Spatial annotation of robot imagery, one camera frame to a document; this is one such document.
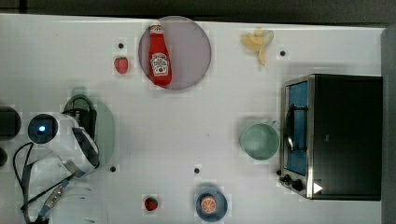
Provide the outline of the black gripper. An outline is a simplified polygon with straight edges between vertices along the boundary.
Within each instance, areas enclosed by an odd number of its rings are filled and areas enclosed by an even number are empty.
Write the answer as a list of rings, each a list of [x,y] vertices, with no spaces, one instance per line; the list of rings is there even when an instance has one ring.
[[[75,117],[78,121],[78,125],[84,128],[87,134],[91,137],[91,139],[94,140],[97,112],[93,109],[77,109],[75,111]]]

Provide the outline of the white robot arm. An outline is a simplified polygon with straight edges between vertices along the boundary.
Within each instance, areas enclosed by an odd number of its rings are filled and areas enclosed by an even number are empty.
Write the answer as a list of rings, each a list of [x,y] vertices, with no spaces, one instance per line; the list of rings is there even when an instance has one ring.
[[[94,138],[67,113],[34,115],[27,135],[32,147],[49,153],[23,165],[21,210],[28,224],[48,224],[50,210],[70,182],[99,167],[99,149]]]

